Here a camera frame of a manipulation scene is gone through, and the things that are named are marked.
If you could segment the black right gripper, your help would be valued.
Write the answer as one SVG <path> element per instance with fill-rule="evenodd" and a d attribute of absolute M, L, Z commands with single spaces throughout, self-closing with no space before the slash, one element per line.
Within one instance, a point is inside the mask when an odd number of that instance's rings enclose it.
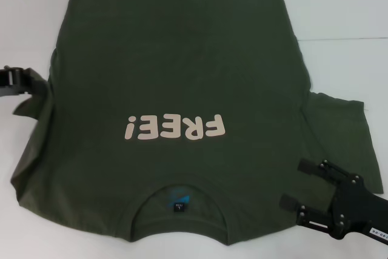
<path fill-rule="evenodd" d="M 323 160 L 302 159 L 298 171 L 338 184 L 330 205 L 331 212 L 321 211 L 288 195 L 282 195 L 280 208 L 296 213 L 296 224 L 344 238 L 355 232 L 370 238 L 387 238 L 387 200 L 366 189 L 361 176 Z"/>

